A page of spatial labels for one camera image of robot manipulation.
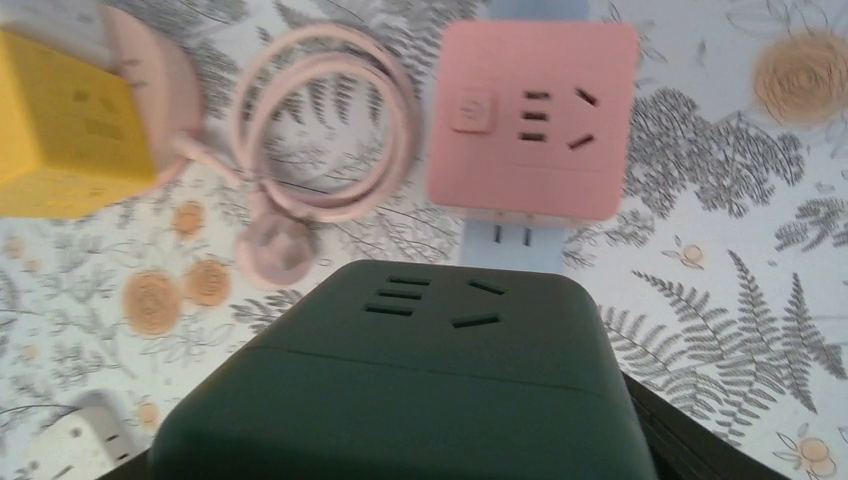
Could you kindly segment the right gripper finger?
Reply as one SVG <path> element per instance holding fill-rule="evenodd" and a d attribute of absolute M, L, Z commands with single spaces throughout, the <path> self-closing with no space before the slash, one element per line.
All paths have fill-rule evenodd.
<path fill-rule="evenodd" d="M 673 407 L 638 381 L 623 376 L 661 479 L 782 479 Z"/>

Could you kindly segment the dark green cube socket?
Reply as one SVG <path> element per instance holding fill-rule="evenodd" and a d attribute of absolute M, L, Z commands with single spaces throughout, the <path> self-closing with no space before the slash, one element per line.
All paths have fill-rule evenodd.
<path fill-rule="evenodd" d="M 598 308 L 558 274 L 360 260 L 166 416 L 156 479 L 653 479 Z"/>

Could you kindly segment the pink cube socket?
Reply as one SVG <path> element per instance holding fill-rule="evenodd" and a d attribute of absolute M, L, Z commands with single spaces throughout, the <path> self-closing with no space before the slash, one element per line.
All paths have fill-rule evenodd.
<path fill-rule="evenodd" d="M 628 24 L 452 23 L 430 124 L 429 199 L 514 223 L 614 217 L 639 52 Z"/>

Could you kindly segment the yellow cube socket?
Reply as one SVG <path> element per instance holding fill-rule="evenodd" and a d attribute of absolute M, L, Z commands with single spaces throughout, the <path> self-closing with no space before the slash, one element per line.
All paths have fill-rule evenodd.
<path fill-rule="evenodd" d="M 122 78 L 2 32 L 2 216 L 83 217 L 141 193 L 156 177 Z"/>

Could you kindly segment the white cube socket with sticker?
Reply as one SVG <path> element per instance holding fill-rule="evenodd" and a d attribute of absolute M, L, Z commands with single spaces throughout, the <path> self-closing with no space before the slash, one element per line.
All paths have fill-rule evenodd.
<path fill-rule="evenodd" d="M 1 0 L 1 29 L 104 70 L 115 54 L 96 0 Z"/>

